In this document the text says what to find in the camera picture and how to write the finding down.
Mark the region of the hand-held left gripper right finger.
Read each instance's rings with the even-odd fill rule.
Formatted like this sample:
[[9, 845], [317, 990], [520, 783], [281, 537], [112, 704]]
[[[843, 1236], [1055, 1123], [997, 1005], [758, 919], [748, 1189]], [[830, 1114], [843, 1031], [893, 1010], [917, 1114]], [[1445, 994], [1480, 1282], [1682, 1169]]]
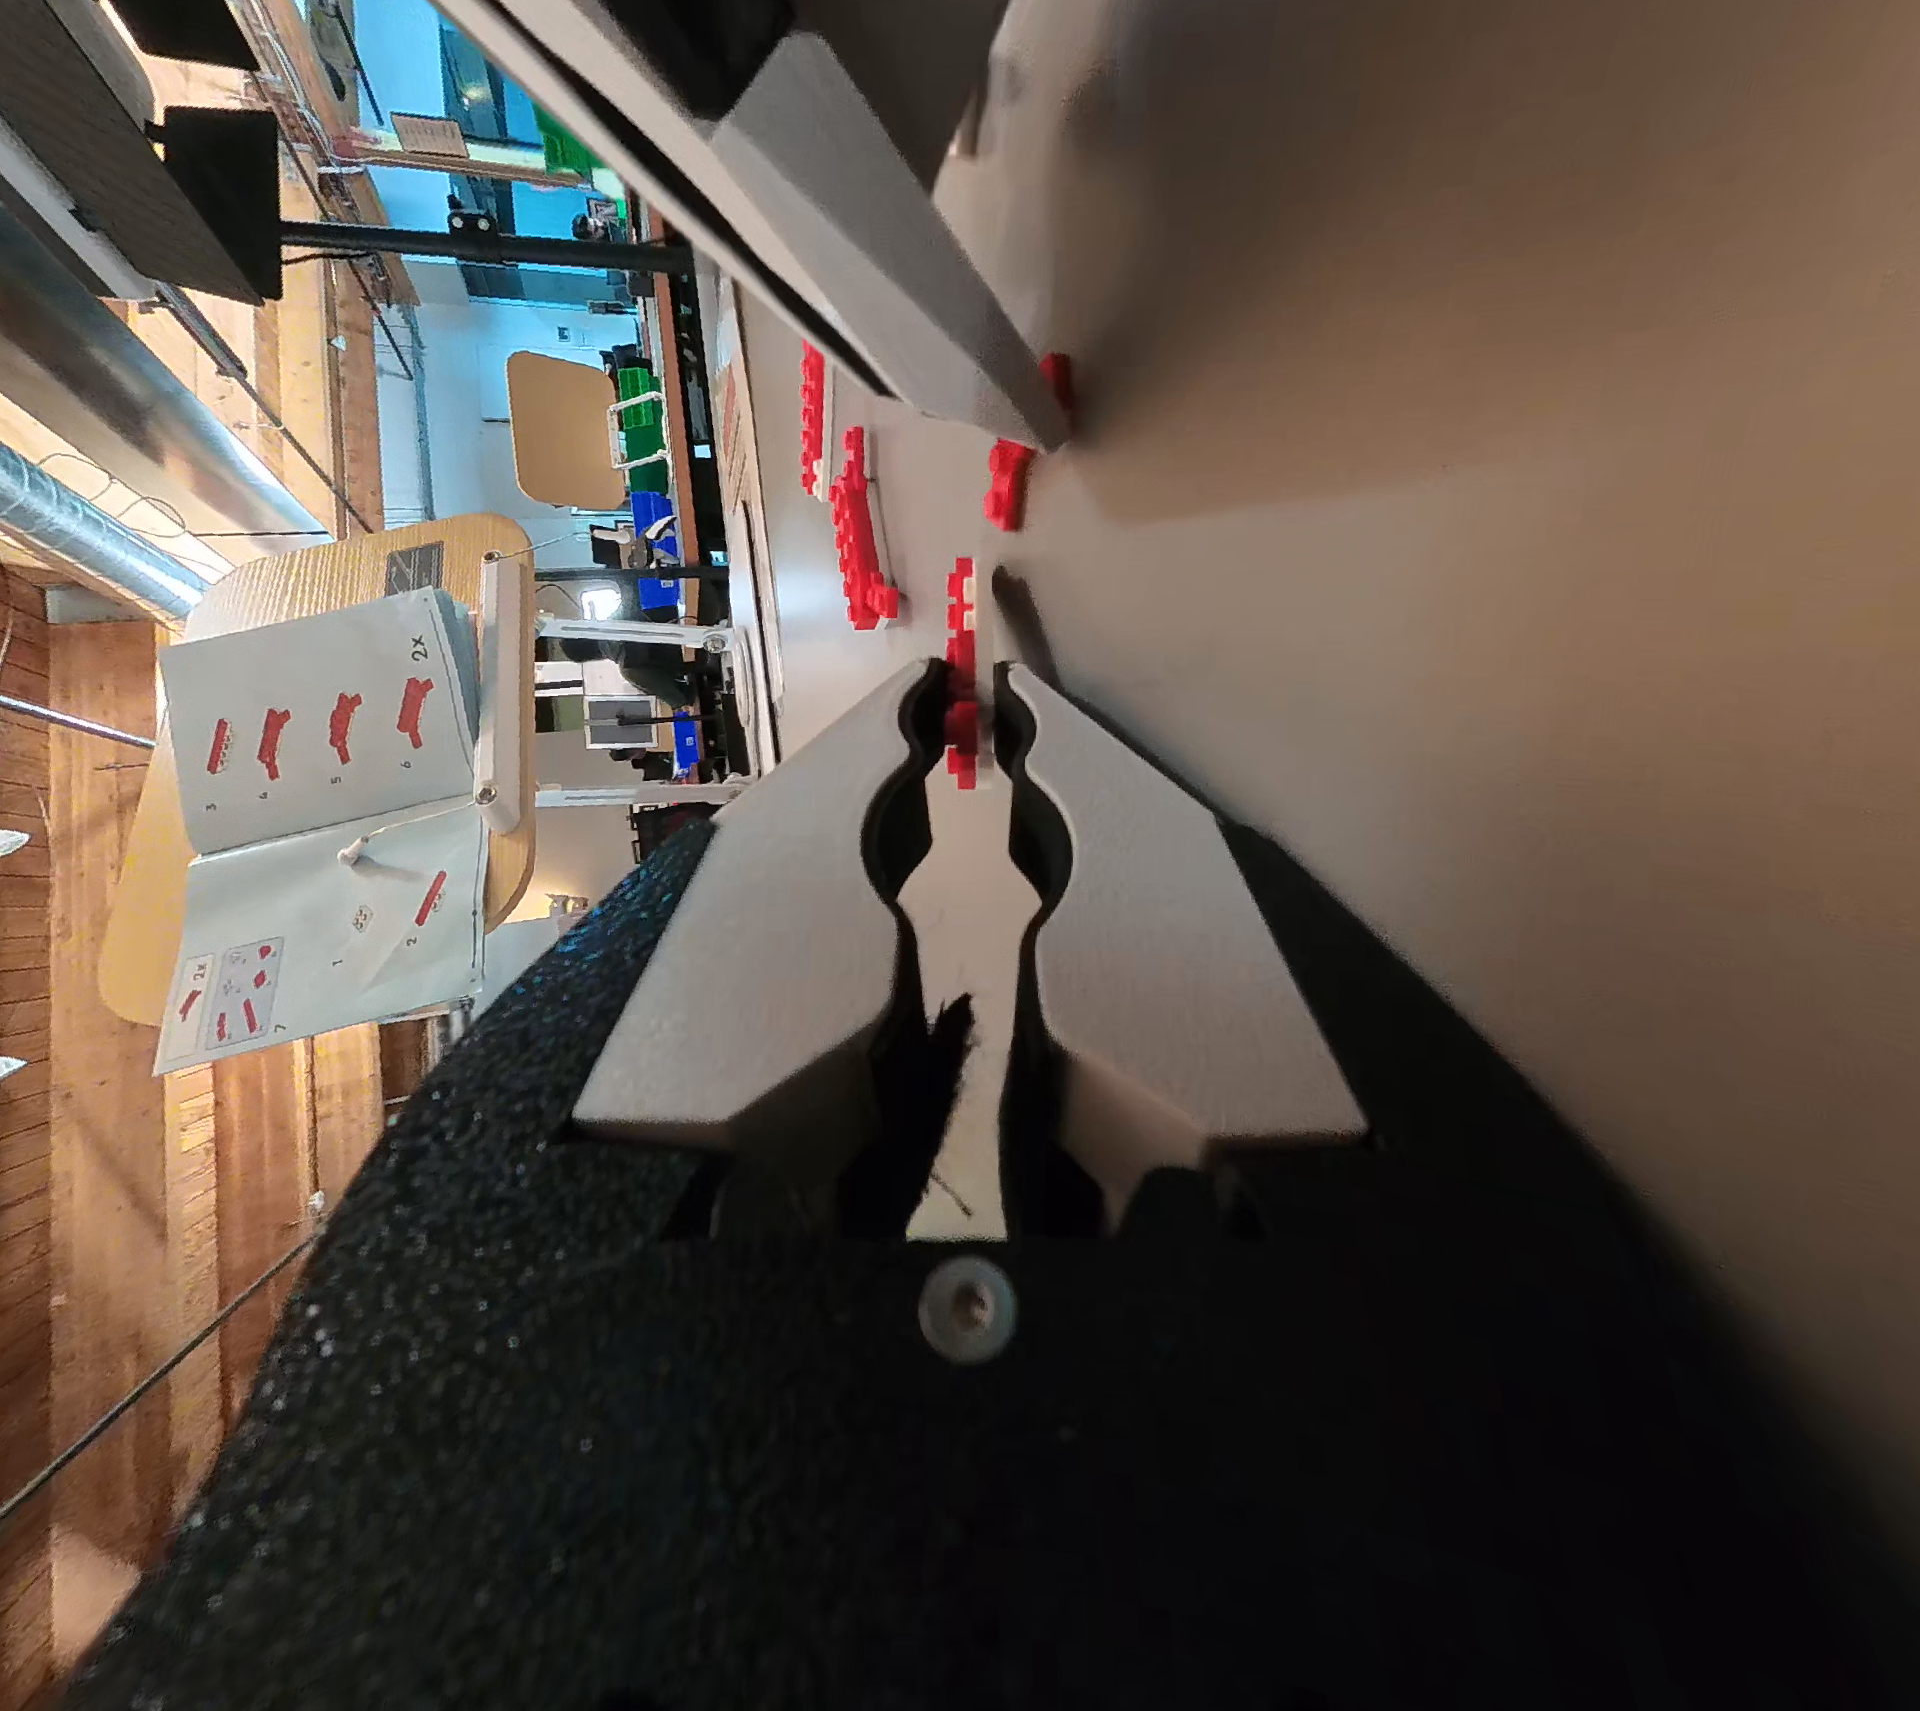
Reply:
[[1007, 1217], [1123, 1217], [1156, 1169], [1369, 1138], [1223, 818], [1029, 667], [997, 667], [1036, 886], [997, 1087]]

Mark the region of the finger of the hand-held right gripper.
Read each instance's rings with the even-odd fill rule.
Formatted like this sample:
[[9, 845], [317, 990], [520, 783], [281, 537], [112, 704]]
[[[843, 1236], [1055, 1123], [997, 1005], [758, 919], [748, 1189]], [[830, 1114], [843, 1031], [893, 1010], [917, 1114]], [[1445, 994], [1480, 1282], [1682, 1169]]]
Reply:
[[819, 35], [771, 44], [710, 153], [878, 392], [1024, 451], [1066, 445], [1041, 358]]
[[488, 59], [497, 59], [538, 101], [581, 112], [612, 148], [612, 167], [657, 194], [663, 214], [719, 269], [754, 286], [788, 322], [832, 354], [855, 383], [872, 371], [823, 317], [813, 286], [754, 204], [710, 153], [710, 129], [731, 112], [693, 112], [657, 63], [605, 18], [603, 0], [435, 0]]

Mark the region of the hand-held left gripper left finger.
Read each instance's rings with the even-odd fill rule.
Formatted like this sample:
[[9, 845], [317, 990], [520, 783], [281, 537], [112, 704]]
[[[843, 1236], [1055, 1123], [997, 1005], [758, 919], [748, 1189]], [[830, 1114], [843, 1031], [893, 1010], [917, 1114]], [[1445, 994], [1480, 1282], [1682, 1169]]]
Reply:
[[904, 878], [949, 667], [906, 658], [710, 818], [571, 1123], [719, 1151], [819, 1208], [915, 1208], [949, 1133]]

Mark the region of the red and white lego assembly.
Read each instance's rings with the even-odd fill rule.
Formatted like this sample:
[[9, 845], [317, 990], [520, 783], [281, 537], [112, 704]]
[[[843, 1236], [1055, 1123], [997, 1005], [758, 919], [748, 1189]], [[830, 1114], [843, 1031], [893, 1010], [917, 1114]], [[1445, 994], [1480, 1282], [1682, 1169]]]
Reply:
[[945, 579], [945, 769], [960, 796], [980, 783], [980, 769], [995, 769], [995, 651], [980, 629], [980, 579], [975, 555], [956, 555]]

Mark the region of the lego instruction booklet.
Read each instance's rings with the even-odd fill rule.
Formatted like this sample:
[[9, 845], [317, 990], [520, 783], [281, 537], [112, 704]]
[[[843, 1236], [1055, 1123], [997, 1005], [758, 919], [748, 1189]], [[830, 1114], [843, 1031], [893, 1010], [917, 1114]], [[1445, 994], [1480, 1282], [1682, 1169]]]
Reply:
[[485, 974], [478, 625], [446, 592], [157, 651], [184, 957], [154, 1072], [454, 1005]]

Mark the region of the black metal pole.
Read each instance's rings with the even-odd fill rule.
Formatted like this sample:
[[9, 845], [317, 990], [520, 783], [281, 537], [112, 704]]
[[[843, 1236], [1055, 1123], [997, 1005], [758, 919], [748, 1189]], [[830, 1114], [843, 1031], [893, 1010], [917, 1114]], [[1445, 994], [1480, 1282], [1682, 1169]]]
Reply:
[[418, 254], [418, 260], [478, 260], [478, 269], [566, 269], [566, 273], [693, 273], [693, 251], [674, 236], [529, 236], [495, 226], [409, 234], [409, 226], [359, 226], [359, 222], [276, 222], [281, 254]]

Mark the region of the green storage bin stack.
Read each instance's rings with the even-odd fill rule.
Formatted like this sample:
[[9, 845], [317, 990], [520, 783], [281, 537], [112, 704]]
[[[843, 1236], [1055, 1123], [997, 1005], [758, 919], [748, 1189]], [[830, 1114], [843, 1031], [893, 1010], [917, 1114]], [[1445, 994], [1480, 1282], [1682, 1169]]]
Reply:
[[663, 387], [645, 362], [612, 371], [605, 460], [612, 460], [612, 479], [618, 479], [624, 495], [663, 495], [668, 489]]

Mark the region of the black square panel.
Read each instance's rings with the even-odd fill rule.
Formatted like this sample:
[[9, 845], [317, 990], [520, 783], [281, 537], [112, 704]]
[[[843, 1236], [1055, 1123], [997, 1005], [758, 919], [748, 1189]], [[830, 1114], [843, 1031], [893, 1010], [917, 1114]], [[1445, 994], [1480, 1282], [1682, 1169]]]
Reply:
[[232, 260], [244, 303], [281, 303], [276, 112], [164, 105], [157, 158]]

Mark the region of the small wooden chair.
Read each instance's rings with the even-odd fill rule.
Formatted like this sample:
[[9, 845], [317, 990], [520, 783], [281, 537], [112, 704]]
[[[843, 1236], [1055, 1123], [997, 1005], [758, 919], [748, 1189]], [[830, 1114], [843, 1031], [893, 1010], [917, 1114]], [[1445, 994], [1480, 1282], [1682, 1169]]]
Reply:
[[618, 510], [612, 376], [557, 354], [505, 358], [519, 489], [557, 510]]

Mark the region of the white booklet holder stand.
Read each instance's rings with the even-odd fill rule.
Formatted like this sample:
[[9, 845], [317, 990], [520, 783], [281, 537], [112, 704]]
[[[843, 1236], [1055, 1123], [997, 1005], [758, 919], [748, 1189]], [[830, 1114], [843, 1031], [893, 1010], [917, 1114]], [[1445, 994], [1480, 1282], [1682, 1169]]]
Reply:
[[470, 802], [495, 841], [536, 857], [536, 579], [519, 549], [478, 565], [478, 738]]

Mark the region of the blue storage bin stack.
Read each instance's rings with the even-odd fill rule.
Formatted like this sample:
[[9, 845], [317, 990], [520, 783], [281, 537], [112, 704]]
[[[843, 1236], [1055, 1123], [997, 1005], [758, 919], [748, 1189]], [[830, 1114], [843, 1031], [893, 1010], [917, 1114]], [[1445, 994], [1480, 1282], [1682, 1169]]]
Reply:
[[681, 518], [674, 497], [657, 489], [628, 489], [628, 566], [635, 566], [635, 601], [639, 610], [681, 610], [681, 579], [674, 572], [645, 572], [639, 565], [668, 565], [681, 566]]

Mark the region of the white metal frame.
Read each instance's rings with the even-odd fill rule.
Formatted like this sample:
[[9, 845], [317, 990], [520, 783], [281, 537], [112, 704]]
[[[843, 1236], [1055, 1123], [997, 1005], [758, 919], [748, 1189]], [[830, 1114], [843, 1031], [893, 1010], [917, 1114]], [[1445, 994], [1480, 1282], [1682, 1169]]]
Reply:
[[778, 759], [758, 643], [736, 625], [536, 620], [536, 725], [581, 735], [605, 783], [536, 779], [538, 812], [727, 807]]

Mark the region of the smooth silver ventilation duct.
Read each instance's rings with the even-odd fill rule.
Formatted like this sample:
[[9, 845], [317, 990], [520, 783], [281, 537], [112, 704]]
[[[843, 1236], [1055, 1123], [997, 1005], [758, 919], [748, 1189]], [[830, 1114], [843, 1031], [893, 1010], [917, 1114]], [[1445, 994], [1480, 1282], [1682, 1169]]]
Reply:
[[0, 214], [0, 392], [194, 533], [273, 549], [323, 546], [323, 524], [194, 399], [17, 208]]

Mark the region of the corrugated silver duct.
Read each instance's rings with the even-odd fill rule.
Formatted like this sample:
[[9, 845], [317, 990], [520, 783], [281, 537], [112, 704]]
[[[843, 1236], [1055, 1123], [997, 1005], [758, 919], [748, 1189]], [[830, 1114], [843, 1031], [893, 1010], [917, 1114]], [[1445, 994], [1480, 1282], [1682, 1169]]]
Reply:
[[202, 601], [202, 579], [184, 555], [128, 533], [17, 451], [0, 451], [0, 533], [43, 566], [164, 625], [184, 625]]

